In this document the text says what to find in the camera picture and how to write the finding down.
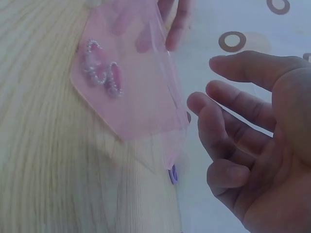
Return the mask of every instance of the sheer pink fabric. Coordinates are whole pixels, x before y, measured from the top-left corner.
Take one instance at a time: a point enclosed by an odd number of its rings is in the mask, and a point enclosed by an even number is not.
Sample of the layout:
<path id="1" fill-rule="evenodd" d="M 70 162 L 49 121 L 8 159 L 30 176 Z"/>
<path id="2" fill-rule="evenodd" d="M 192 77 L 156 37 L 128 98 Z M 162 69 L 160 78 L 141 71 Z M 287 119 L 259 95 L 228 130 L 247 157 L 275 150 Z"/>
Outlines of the sheer pink fabric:
<path id="1" fill-rule="evenodd" d="M 153 0 L 115 0 L 93 9 L 72 66 L 71 81 L 121 139 L 160 135 L 164 165 L 171 168 L 189 123 L 163 28 Z M 101 64 L 116 62 L 120 68 L 121 98 L 111 98 L 105 86 L 90 83 L 85 72 L 90 38 L 102 47 L 94 49 Z"/>

